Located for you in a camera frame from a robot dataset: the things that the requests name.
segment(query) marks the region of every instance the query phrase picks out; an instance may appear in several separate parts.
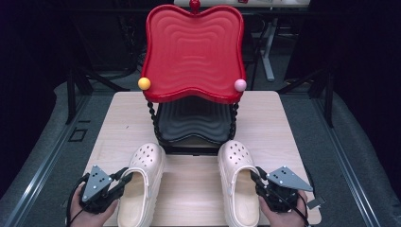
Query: wooden tabletop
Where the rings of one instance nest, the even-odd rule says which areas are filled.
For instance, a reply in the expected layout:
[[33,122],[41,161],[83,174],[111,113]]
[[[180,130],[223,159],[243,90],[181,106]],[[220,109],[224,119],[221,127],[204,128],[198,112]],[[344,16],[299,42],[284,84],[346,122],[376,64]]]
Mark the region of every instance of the wooden tabletop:
[[[229,5],[239,8],[307,8],[310,0],[248,0],[248,3],[239,3],[238,0],[200,0],[201,7],[215,5]],[[174,0],[174,5],[189,7],[189,0]]]
[[[287,166],[308,183],[280,97],[275,92],[246,91],[239,102],[235,140],[267,172]],[[141,92],[116,93],[85,172],[98,165],[112,174],[128,165],[147,142],[157,143]],[[308,200],[314,199],[307,192]],[[116,226],[116,212],[105,226]],[[322,217],[309,211],[309,222]],[[269,224],[261,214],[259,225]],[[167,155],[152,226],[226,226],[217,156]]]

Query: white clog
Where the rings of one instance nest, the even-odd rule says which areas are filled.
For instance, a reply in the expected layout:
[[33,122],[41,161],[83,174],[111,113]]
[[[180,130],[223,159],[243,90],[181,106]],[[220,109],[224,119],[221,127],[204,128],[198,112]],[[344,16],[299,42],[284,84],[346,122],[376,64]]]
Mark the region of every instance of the white clog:
[[132,155],[123,177],[133,173],[118,208],[118,226],[149,226],[153,220],[166,154],[154,143],[141,146]]
[[243,144],[230,140],[218,151],[224,212],[230,227],[256,226],[259,221],[259,199],[251,172],[259,172]]

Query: hand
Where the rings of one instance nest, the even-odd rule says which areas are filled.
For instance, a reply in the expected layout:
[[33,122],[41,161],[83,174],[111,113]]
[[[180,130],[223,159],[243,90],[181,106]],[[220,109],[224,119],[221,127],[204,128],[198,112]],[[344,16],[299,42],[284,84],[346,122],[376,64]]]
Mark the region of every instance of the hand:
[[71,218],[77,216],[72,222],[71,227],[101,227],[104,222],[114,213],[115,208],[117,207],[118,201],[115,200],[112,204],[106,209],[104,213],[100,214],[92,214],[86,211],[82,211],[78,214],[82,207],[79,205],[79,193],[82,190],[82,185],[77,188],[74,193],[74,197],[71,201],[71,209],[70,214]]
[[[298,191],[300,196],[302,196],[307,202],[307,196],[304,191]],[[303,227],[305,226],[304,220],[295,211],[289,211],[287,213],[275,213],[270,210],[265,200],[259,197],[260,209],[266,218],[268,218],[271,227]],[[306,207],[301,198],[297,200],[297,209],[305,215]]]

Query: pink ball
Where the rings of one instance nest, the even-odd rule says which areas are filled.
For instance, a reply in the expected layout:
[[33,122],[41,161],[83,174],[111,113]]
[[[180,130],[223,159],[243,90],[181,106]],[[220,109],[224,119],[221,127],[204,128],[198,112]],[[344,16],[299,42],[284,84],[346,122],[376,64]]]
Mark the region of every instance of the pink ball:
[[247,89],[247,81],[245,81],[244,79],[237,79],[234,87],[238,92],[243,92],[245,91],[245,89]]

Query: decorative bead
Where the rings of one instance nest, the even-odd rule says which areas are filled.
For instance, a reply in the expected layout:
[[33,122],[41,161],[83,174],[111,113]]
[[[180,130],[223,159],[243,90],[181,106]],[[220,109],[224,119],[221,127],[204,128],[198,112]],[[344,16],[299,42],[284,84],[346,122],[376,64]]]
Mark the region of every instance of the decorative bead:
[[192,13],[193,14],[198,14],[199,9],[201,7],[200,0],[190,0],[189,1],[189,7],[192,9]]
[[237,79],[234,87],[238,92],[243,92],[245,91],[245,89],[247,89],[247,81],[245,81],[244,79]]
[[140,78],[138,80],[138,86],[141,90],[146,91],[150,87],[150,80],[147,78]]

